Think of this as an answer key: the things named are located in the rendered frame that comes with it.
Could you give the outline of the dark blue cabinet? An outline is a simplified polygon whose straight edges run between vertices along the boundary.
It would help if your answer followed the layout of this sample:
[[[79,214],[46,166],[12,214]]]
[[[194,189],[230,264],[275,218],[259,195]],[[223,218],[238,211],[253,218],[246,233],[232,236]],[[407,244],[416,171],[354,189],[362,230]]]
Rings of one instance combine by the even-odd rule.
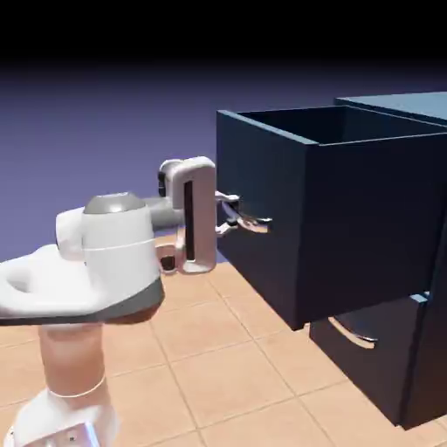
[[[389,113],[413,124],[432,124],[442,131],[439,142],[425,149],[425,165],[417,176],[435,189],[429,196],[433,205],[417,212],[435,233],[429,257],[417,262],[428,276],[427,283],[412,294],[429,301],[420,323],[409,400],[400,425],[414,428],[447,415],[447,92],[345,97],[334,103]]]

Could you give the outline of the dark blue closed drawer front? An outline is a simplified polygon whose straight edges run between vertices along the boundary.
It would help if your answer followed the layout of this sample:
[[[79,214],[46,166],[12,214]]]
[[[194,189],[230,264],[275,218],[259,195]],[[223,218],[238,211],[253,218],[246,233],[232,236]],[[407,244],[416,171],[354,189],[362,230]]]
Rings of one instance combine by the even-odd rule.
[[[378,338],[374,349],[357,347],[328,318],[310,326],[311,340],[394,425],[404,422],[416,341],[428,303],[418,294],[343,314],[365,320]]]

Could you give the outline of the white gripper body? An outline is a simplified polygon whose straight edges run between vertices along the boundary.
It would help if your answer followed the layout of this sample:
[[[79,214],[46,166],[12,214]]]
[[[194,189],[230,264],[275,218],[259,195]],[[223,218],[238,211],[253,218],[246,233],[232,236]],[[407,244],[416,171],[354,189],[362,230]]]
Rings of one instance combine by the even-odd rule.
[[[210,272],[216,265],[216,169],[205,156],[185,159],[170,171],[170,197],[184,212],[184,239],[175,243],[177,270]]]

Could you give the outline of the dark blue drawer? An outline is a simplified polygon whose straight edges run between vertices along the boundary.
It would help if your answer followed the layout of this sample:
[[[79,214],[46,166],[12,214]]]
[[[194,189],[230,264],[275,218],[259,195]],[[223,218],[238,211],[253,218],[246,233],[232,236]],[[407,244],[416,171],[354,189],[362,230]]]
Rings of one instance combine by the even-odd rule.
[[[356,107],[217,113],[217,187],[266,234],[242,228],[222,255],[292,329],[422,289],[434,231],[418,217],[432,124]]]
[[[310,326],[311,340],[394,425],[404,422],[416,341],[428,303],[418,294],[343,314],[365,320],[378,338],[374,349],[357,347],[328,318]]]

